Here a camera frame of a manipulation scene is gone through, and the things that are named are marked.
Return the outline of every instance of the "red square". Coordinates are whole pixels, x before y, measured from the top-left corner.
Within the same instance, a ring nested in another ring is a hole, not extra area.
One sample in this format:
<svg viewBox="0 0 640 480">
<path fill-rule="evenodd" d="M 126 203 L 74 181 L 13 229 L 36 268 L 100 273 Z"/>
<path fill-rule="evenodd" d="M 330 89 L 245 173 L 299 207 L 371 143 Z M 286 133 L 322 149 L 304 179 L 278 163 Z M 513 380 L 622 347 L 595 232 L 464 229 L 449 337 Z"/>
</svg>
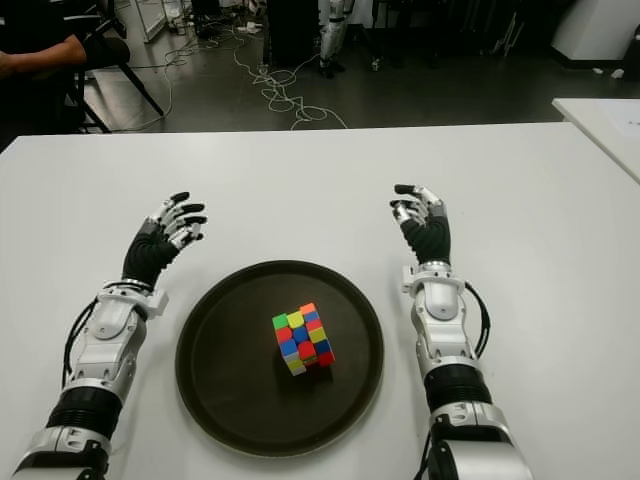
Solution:
<svg viewBox="0 0 640 480">
<path fill-rule="evenodd" d="M 311 320 L 310 322 L 306 323 L 306 326 L 307 326 L 307 332 L 313 332 L 314 330 L 322 328 L 322 322 L 320 321 L 320 319 Z"/>
<path fill-rule="evenodd" d="M 279 328 L 276 330 L 276 337 L 278 338 L 278 343 L 284 343 L 293 338 L 293 332 L 289 327 Z"/>
<path fill-rule="evenodd" d="M 298 353 L 300 354 L 300 360 L 305 361 L 316 356 L 316 349 L 313 348 L 313 343 L 302 342 L 298 345 Z"/>
<path fill-rule="evenodd" d="M 335 361 L 336 357 L 333 356 L 333 352 L 327 352 L 318 355 L 318 363 L 321 367 L 328 367 Z"/>
</svg>

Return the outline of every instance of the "white cable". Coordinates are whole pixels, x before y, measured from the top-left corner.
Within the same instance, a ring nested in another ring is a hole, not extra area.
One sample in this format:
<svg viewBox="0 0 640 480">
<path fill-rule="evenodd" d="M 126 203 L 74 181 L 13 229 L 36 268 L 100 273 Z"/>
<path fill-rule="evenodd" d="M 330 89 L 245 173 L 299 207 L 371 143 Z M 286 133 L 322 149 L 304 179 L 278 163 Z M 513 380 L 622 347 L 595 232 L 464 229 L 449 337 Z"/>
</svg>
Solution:
<svg viewBox="0 0 640 480">
<path fill-rule="evenodd" d="M 260 93 L 263 97 L 269 100 L 269 103 L 267 106 L 269 111 L 275 112 L 275 113 L 286 113 L 286 112 L 291 112 L 295 110 L 296 120 L 291 125 L 290 130 L 295 130 L 295 128 L 300 123 L 319 122 L 322 120 L 326 120 L 329 117 L 329 115 L 332 115 L 340 123 L 340 125 L 343 128 L 347 130 L 349 129 L 349 127 L 344 122 L 342 117 L 340 117 L 340 115 L 338 115 L 333 110 L 329 108 L 324 108 L 324 107 L 317 107 L 315 105 L 305 105 L 304 97 L 302 95 L 297 97 L 289 97 L 289 95 L 287 94 L 287 90 L 286 90 L 287 87 L 292 86 L 297 81 L 298 71 L 309 62 L 315 60 L 318 57 L 318 54 L 302 62 L 293 71 L 276 70 L 271 73 L 256 74 L 251 70 L 251 67 L 249 65 L 246 65 L 240 62 L 240 60 L 238 60 L 238 55 L 237 55 L 238 50 L 244 47 L 248 43 L 247 40 L 245 38 L 239 37 L 233 27 L 230 30 L 223 30 L 223 31 L 229 32 L 231 33 L 231 35 L 220 41 L 209 40 L 205 44 L 197 43 L 195 46 L 193 46 L 194 40 L 190 40 L 181 48 L 178 48 L 176 50 L 171 50 L 165 53 L 164 58 L 165 58 L 166 64 L 163 67 L 162 73 L 164 74 L 164 78 L 167 81 L 167 85 L 169 86 L 169 107 L 164 112 L 164 115 L 161 115 L 158 118 L 155 118 L 146 123 L 143 123 L 142 125 L 139 125 L 136 127 L 113 130 L 113 132 L 114 133 L 139 132 L 141 130 L 145 130 L 149 128 L 151 125 L 159 122 L 163 118 L 166 118 L 173 110 L 173 84 L 171 83 L 171 79 L 169 78 L 169 75 L 167 73 L 169 70 L 169 67 L 172 67 L 172 66 L 179 67 L 179 66 L 185 65 L 187 62 L 183 57 L 190 57 L 195 52 L 211 51 L 214 48 L 218 48 L 220 43 L 230 40 L 231 38 L 235 38 L 236 40 L 240 40 L 241 42 L 239 45 L 233 48 L 233 60 L 235 61 L 236 65 L 243 67 L 247 70 L 247 73 L 249 74 L 249 76 L 253 78 L 253 85 L 265 84 L 267 86 L 267 88 L 261 89 Z M 249 37 L 249 41 L 252 38 L 255 38 L 250 35 L 246 35 L 246 36 Z M 174 57 L 171 60 L 169 60 L 168 58 L 170 55 L 174 55 Z M 275 76 L 281 75 L 281 74 L 287 74 L 288 76 L 286 76 L 282 80 L 277 80 Z M 278 105 L 278 104 L 284 104 L 285 106 L 282 108 L 276 108 L 275 105 Z M 319 115 L 316 114 L 316 116 L 314 116 L 312 112 L 319 112 Z"/>
<path fill-rule="evenodd" d="M 287 95 L 287 87 L 290 87 L 291 85 L 296 83 L 296 81 L 298 80 L 296 76 L 298 73 L 298 70 L 300 70 L 307 63 L 315 60 L 319 54 L 315 54 L 310 59 L 305 60 L 300 65 L 298 65 L 293 71 L 277 70 L 271 73 L 256 74 L 253 71 L 251 71 L 251 67 L 249 65 L 246 65 L 240 62 L 240 60 L 238 60 L 237 52 L 239 48 L 245 45 L 246 43 L 245 39 L 238 37 L 238 35 L 235 32 L 235 29 L 232 28 L 230 31 L 237 40 L 240 40 L 242 42 L 240 45 L 234 48 L 233 60 L 236 62 L 236 65 L 240 67 L 244 67 L 247 70 L 247 73 L 249 74 L 249 76 L 253 78 L 253 85 L 258 85 L 263 83 L 268 87 L 260 90 L 260 93 L 264 98 L 269 100 L 269 104 L 268 104 L 269 111 L 276 112 L 276 113 L 285 113 L 295 109 L 296 121 L 293 122 L 290 130 L 295 130 L 298 124 L 303 122 L 316 122 L 316 121 L 326 120 L 329 117 L 329 114 L 333 115 L 335 119 L 338 120 L 338 122 L 340 122 L 343 128 L 347 130 L 349 129 L 349 127 L 344 122 L 344 120 L 342 120 L 340 115 L 338 115 L 333 110 L 329 108 L 324 108 L 324 107 L 316 107 L 314 105 L 305 105 L 304 97 L 302 95 L 298 97 L 289 97 Z M 275 75 L 280 75 L 283 73 L 288 74 L 288 77 L 285 77 L 283 80 L 277 80 L 275 78 Z M 286 107 L 281 109 L 275 108 L 274 104 L 279 104 L 279 103 L 285 104 Z M 311 114 L 311 112 L 314 112 L 314 111 L 320 112 L 320 115 L 317 117 L 314 117 Z"/>
</svg>

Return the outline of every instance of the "blue square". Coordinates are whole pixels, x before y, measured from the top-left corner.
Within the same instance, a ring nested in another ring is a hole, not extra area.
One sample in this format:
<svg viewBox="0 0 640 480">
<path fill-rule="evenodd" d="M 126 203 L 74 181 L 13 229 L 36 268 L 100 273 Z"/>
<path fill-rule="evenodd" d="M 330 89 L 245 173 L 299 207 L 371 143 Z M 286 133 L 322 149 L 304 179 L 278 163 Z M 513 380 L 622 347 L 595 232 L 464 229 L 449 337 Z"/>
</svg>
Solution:
<svg viewBox="0 0 640 480">
<path fill-rule="evenodd" d="M 287 340 L 280 344 L 280 351 L 282 352 L 283 357 L 287 357 L 298 351 L 298 345 L 296 345 L 295 340 Z"/>
<path fill-rule="evenodd" d="M 316 349 L 316 353 L 320 355 L 321 353 L 327 353 L 331 351 L 331 345 L 329 345 L 329 340 L 322 340 L 318 343 L 314 343 L 313 347 Z"/>
<path fill-rule="evenodd" d="M 296 341 L 297 344 L 300 344 L 302 342 L 306 342 L 307 340 L 309 340 L 309 333 L 307 332 L 307 327 L 303 325 L 302 327 L 294 328 L 293 339 Z"/>
<path fill-rule="evenodd" d="M 320 315 L 318 315 L 318 312 L 316 312 L 315 310 L 303 316 L 305 322 L 312 322 L 313 320 L 318 320 L 320 318 Z"/>
</svg>

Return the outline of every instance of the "robot leg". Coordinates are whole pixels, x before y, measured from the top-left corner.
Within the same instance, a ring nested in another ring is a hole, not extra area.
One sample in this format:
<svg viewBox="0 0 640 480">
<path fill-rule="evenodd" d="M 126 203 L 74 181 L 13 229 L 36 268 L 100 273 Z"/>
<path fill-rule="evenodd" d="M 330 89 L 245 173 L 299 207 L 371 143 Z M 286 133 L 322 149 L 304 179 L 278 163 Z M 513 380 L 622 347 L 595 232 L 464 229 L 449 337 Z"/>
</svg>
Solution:
<svg viewBox="0 0 640 480">
<path fill-rule="evenodd" d="M 329 0 L 329 22 L 322 28 L 320 45 L 320 73 L 331 78 L 329 65 L 339 47 L 341 25 L 346 27 L 344 0 Z"/>
<path fill-rule="evenodd" d="M 333 61 L 331 63 L 331 67 L 336 72 L 344 72 L 344 67 L 340 65 L 337 61 L 338 55 L 340 54 L 340 50 L 342 50 L 342 44 L 344 43 L 344 38 L 347 36 L 347 28 L 349 25 L 349 17 L 353 13 L 353 7 L 356 3 L 356 0 L 345 0 L 344 2 L 344 22 L 342 22 L 339 26 L 339 36 L 338 36 L 338 45 L 336 47 L 335 54 L 333 55 Z"/>
</svg>

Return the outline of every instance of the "orange square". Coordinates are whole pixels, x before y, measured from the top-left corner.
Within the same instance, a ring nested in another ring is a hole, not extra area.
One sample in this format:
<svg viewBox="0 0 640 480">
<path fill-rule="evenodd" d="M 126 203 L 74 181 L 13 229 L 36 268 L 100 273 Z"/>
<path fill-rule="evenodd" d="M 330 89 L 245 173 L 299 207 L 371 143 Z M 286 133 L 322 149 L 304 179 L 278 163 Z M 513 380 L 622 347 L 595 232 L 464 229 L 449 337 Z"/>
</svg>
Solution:
<svg viewBox="0 0 640 480">
<path fill-rule="evenodd" d="M 313 303 L 307 303 L 300 307 L 300 313 L 306 315 L 307 313 L 315 312 L 316 306 Z"/>
</svg>

